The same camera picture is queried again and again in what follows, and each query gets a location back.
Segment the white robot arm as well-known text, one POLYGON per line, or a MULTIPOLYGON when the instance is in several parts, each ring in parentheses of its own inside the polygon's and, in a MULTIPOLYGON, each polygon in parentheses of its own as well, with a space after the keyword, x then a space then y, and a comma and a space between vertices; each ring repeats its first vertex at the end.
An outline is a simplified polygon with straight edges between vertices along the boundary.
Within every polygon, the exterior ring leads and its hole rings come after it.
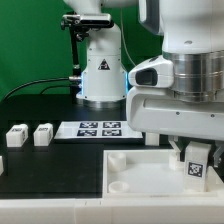
POLYGON ((87 38, 79 100, 125 101, 128 125, 224 154, 224 0, 64 0, 66 26, 87 38), (109 8, 137 6, 139 22, 163 38, 160 55, 131 71, 109 8))

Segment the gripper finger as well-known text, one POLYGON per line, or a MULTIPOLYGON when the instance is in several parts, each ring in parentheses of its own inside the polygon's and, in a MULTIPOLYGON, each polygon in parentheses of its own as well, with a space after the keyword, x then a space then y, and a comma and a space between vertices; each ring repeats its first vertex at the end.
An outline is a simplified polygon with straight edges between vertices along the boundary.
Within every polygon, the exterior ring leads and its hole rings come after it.
POLYGON ((221 155, 224 153, 224 141, 215 142, 216 150, 213 154, 214 158, 214 167, 217 168, 220 163, 221 155))

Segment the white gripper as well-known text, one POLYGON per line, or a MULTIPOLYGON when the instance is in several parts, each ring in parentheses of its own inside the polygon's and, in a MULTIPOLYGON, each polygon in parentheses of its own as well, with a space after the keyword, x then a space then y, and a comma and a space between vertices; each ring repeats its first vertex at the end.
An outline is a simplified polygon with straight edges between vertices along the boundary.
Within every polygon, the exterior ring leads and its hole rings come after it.
POLYGON ((178 136, 224 141, 224 103, 187 103, 168 89, 133 87, 126 101, 129 126, 136 131, 168 135, 180 160, 183 144, 178 136))

